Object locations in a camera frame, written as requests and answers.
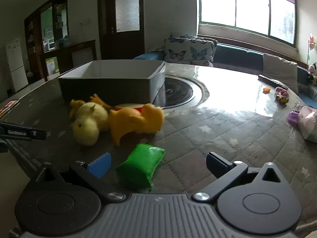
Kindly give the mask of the window with green frame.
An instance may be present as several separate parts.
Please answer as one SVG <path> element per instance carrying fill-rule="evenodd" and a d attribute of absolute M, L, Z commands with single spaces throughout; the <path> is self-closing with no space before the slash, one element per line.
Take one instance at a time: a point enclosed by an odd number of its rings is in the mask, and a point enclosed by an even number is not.
<path fill-rule="evenodd" d="M 296 0 L 199 0 L 199 21 L 296 44 Z"/>

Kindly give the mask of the small orange toy piece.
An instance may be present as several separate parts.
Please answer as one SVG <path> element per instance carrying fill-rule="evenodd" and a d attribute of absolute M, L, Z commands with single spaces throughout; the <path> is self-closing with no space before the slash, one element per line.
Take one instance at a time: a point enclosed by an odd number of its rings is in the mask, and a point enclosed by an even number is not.
<path fill-rule="evenodd" d="M 271 90 L 270 88 L 264 88 L 264 89 L 263 89 L 263 93 L 269 93 L 270 90 Z"/>

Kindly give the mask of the white refrigerator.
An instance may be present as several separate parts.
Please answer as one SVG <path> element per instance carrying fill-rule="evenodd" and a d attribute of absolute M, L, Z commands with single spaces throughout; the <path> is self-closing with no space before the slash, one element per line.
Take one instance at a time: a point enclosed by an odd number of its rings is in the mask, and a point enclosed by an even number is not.
<path fill-rule="evenodd" d="M 18 92 L 29 84 L 23 63 L 20 40 L 16 39 L 6 44 L 6 53 L 13 90 L 14 92 Z"/>

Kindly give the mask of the round black induction cooktop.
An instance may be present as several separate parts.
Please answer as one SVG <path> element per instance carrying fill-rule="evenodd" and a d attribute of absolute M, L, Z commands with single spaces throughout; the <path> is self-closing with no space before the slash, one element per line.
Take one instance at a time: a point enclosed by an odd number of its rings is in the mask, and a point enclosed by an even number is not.
<path fill-rule="evenodd" d="M 153 104 L 165 112 L 198 106 L 209 97 L 206 86 L 187 77 L 167 75 Z"/>

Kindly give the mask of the grey cardboard box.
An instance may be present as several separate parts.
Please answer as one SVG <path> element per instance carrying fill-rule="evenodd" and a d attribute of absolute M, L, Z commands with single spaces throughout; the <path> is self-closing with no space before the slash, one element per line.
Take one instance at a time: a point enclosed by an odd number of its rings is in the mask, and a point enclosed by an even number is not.
<path fill-rule="evenodd" d="M 59 76 L 62 97 L 88 101 L 97 94 L 111 106 L 153 103 L 165 82 L 160 60 L 95 60 Z"/>

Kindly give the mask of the pink toy figure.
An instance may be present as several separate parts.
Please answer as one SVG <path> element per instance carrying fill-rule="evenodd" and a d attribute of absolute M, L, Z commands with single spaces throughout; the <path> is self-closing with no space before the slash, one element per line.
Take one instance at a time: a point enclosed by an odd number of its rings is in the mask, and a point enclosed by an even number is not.
<path fill-rule="evenodd" d="M 287 104 L 289 101 L 289 94 L 288 94 L 287 90 L 278 86 L 275 89 L 275 99 L 277 102 L 279 102 L 281 104 Z"/>

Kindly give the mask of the dark wooden door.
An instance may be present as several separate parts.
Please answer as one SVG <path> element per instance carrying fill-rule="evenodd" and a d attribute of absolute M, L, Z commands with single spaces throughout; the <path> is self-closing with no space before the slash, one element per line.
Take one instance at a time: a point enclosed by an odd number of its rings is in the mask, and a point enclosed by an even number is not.
<path fill-rule="evenodd" d="M 101 59 L 145 52 L 143 0 L 98 0 L 98 27 Z"/>

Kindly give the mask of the dark wooden side table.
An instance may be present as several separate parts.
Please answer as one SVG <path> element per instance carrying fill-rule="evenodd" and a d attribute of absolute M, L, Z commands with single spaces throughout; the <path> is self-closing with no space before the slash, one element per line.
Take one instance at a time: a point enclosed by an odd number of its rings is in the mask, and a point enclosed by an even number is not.
<path fill-rule="evenodd" d="M 58 48 L 55 50 L 51 50 L 49 52 L 44 52 L 40 55 L 40 61 L 44 73 L 44 80 L 48 81 L 49 73 L 47 69 L 46 60 L 49 58 L 57 58 L 57 62 L 59 65 L 60 74 L 64 74 L 69 70 L 72 70 L 76 66 L 74 65 L 73 53 L 80 52 L 84 49 L 90 49 L 93 60 L 97 60 L 96 53 L 96 40 L 89 40 L 85 42 L 79 42 L 77 44 L 65 46 L 63 48 Z"/>

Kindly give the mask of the green bean bag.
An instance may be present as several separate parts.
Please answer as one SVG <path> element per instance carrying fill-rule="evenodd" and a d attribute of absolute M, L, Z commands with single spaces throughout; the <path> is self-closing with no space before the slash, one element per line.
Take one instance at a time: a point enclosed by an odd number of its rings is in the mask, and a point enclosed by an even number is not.
<path fill-rule="evenodd" d="M 120 182 L 142 189 L 152 189 L 154 172 L 165 155 L 165 149 L 139 143 L 125 162 L 116 168 Z"/>

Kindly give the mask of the yellow plush chick toy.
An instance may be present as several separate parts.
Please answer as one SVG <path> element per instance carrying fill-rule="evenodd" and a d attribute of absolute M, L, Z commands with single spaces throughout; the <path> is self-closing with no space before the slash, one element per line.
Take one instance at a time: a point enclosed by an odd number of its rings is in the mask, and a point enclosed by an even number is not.
<path fill-rule="evenodd" d="M 72 100 L 70 107 L 70 119 L 74 119 L 71 124 L 73 136 L 80 145 L 93 146 L 100 132 L 110 129 L 108 110 L 111 106 L 103 102 L 97 94 L 91 96 L 87 103 Z"/>

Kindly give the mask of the black remote control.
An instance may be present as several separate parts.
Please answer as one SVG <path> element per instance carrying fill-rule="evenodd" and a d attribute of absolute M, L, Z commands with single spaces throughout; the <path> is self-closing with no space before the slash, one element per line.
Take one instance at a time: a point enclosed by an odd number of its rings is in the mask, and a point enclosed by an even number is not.
<path fill-rule="evenodd" d="M 266 77 L 264 75 L 259 74 L 258 75 L 258 80 L 263 82 L 263 83 L 268 84 L 269 86 L 272 86 L 273 88 L 280 87 L 280 88 L 283 88 L 285 90 L 288 90 L 288 87 L 285 86 L 282 82 L 279 82 L 278 80 L 274 80 L 274 79 L 268 78 L 268 77 Z"/>

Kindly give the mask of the grey white cushion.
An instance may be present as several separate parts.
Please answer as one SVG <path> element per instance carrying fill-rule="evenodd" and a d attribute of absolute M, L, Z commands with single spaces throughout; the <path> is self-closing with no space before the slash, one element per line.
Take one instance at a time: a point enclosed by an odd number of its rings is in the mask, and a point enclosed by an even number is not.
<path fill-rule="evenodd" d="M 263 54 L 263 73 L 265 76 L 282 82 L 298 94 L 297 64 L 267 53 Z"/>

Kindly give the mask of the teal sofa bench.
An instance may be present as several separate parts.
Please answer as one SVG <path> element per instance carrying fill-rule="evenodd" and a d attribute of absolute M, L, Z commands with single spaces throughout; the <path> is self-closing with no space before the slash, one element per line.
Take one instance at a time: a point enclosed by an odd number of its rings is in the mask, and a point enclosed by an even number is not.
<path fill-rule="evenodd" d="M 263 71 L 263 53 L 227 44 L 218 44 L 213 66 L 254 75 Z M 308 70 L 297 67 L 299 97 L 306 105 L 316 108 L 316 86 L 309 80 Z"/>

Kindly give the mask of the orange rubber duck toy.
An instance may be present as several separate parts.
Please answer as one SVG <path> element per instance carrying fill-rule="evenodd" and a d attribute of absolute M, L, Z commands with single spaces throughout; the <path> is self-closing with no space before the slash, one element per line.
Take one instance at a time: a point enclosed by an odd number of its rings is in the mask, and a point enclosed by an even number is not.
<path fill-rule="evenodd" d="M 120 145 L 120 139 L 131 132 L 154 134 L 164 123 L 163 110 L 153 104 L 145 104 L 140 110 L 124 107 L 109 111 L 110 133 L 113 143 Z"/>

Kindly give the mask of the red white apple slice toy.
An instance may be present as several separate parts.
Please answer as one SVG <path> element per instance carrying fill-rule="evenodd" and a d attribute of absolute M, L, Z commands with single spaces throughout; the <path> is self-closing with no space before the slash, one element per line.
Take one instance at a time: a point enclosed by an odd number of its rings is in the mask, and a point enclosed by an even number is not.
<path fill-rule="evenodd" d="M 126 104 L 119 104 L 113 107 L 114 110 L 118 111 L 122 108 L 134 108 L 138 111 L 141 111 L 141 108 L 144 106 L 144 104 L 136 104 L 136 103 L 126 103 Z"/>

